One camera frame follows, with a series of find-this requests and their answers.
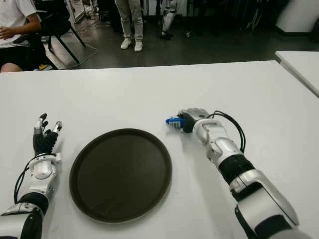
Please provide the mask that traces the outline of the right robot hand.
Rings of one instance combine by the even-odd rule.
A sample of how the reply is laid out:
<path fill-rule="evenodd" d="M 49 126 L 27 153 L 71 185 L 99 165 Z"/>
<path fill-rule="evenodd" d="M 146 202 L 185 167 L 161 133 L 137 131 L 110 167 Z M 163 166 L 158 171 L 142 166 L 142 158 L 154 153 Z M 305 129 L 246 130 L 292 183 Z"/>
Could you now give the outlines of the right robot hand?
<path fill-rule="evenodd" d="M 183 119 L 182 131 L 185 133 L 192 133 L 195 123 L 200 119 L 207 118 L 209 113 L 200 108 L 188 108 L 180 110 L 177 114 L 179 118 Z"/>

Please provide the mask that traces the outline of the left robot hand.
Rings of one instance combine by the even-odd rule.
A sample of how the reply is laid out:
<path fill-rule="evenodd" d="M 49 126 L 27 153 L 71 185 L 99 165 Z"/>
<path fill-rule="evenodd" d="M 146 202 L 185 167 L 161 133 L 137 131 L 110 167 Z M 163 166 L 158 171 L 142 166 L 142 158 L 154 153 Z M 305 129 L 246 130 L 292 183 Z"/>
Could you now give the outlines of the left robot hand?
<path fill-rule="evenodd" d="M 62 130 L 62 122 L 58 121 L 53 129 L 48 129 L 44 131 L 48 125 L 46 120 L 47 114 L 42 114 L 35 123 L 32 144 L 35 156 L 41 154 L 51 154 L 52 150 L 56 144 L 58 135 Z"/>

